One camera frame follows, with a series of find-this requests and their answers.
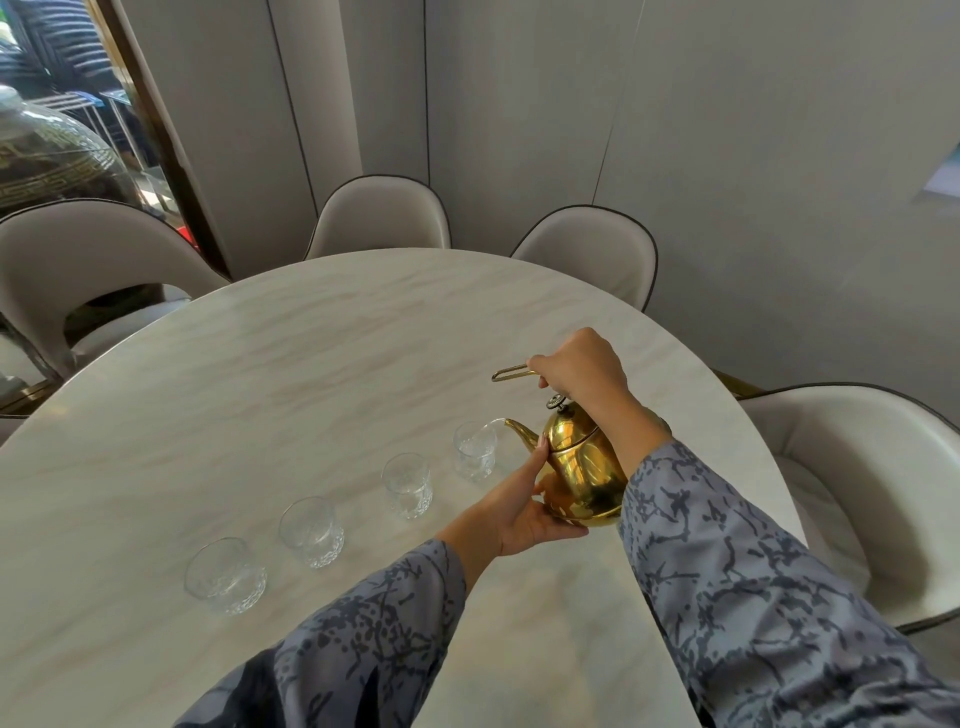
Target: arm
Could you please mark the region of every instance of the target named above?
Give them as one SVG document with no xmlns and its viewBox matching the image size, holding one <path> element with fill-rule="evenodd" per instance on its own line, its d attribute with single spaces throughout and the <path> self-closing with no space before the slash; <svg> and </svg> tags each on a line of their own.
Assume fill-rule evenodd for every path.
<svg viewBox="0 0 960 728">
<path fill-rule="evenodd" d="M 176 726 L 410 725 L 466 599 L 456 552 L 428 541 L 235 669 Z"/>
<path fill-rule="evenodd" d="M 587 533 L 532 500 L 545 461 L 541 444 L 436 539 L 227 675 L 178 728 L 410 725 L 444 663 L 467 595 L 491 561 Z"/>
<path fill-rule="evenodd" d="M 849 585 L 672 440 L 592 329 L 528 362 L 634 473 L 624 549 L 701 716 L 717 726 L 960 724 L 960 692 Z"/>
</svg>

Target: gray wall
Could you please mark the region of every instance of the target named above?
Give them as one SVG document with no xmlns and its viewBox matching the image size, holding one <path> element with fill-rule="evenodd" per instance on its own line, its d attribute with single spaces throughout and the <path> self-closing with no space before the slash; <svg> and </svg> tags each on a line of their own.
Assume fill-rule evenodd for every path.
<svg viewBox="0 0 960 728">
<path fill-rule="evenodd" d="M 341 183 L 362 174 L 338 0 L 268 0 L 289 106 L 317 212 Z M 309 235 L 303 238 L 300 257 Z"/>
<path fill-rule="evenodd" d="M 596 202 L 660 243 L 649 313 L 763 387 L 887 385 L 960 422 L 960 10 L 647 0 Z"/>
<path fill-rule="evenodd" d="M 266 0 L 115 0 L 235 278 L 299 260 L 316 223 Z"/>
<path fill-rule="evenodd" d="M 423 0 L 341 0 L 365 175 L 427 182 Z"/>
<path fill-rule="evenodd" d="M 430 181 L 455 248 L 509 254 L 589 202 L 624 86 L 633 0 L 426 0 Z"/>
<path fill-rule="evenodd" d="M 656 236 L 649 313 L 708 364 L 765 387 L 871 381 L 960 421 L 960 209 L 915 199 L 960 140 L 954 3 L 427 10 L 455 247 L 508 254 L 593 201 L 609 136 L 595 202 Z"/>
</svg>

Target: sleeve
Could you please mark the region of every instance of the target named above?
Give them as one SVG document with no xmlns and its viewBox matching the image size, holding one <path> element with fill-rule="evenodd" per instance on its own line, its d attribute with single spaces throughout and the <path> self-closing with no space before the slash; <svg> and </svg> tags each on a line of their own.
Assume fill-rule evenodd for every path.
<svg viewBox="0 0 960 728">
<path fill-rule="evenodd" d="M 960 725 L 960 690 L 684 445 L 640 464 L 619 531 L 705 725 Z"/>
<path fill-rule="evenodd" d="M 428 541 L 235 669 L 176 726 L 409 726 L 466 600 L 459 557 Z"/>
</svg>

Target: wrist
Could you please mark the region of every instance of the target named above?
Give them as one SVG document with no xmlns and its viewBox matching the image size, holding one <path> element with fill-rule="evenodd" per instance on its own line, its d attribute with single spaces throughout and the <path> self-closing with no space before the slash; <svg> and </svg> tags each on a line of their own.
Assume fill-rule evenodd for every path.
<svg viewBox="0 0 960 728">
<path fill-rule="evenodd" d="M 673 439 L 660 417 L 626 387 L 601 385 L 580 404 L 607 435 L 628 477 L 647 455 Z"/>
<path fill-rule="evenodd" d="M 500 554 L 500 533 L 493 525 L 483 502 L 474 503 L 437 534 L 460 558 L 467 582 L 467 594 L 480 574 Z"/>
</svg>

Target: gold teapot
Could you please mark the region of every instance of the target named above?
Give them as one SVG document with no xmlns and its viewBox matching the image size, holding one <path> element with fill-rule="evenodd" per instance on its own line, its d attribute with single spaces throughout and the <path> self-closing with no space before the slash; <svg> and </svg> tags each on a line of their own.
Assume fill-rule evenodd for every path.
<svg viewBox="0 0 960 728">
<path fill-rule="evenodd" d="M 506 381 L 535 374 L 520 364 L 501 369 L 492 380 Z M 613 445 L 575 401 L 555 395 L 546 406 L 554 411 L 543 426 L 543 435 L 550 444 L 547 464 L 558 477 L 546 481 L 543 504 L 554 516 L 571 523 L 590 528 L 615 523 L 620 518 L 627 476 L 616 459 Z M 536 432 L 516 420 L 503 422 L 533 451 L 540 438 Z"/>
</svg>

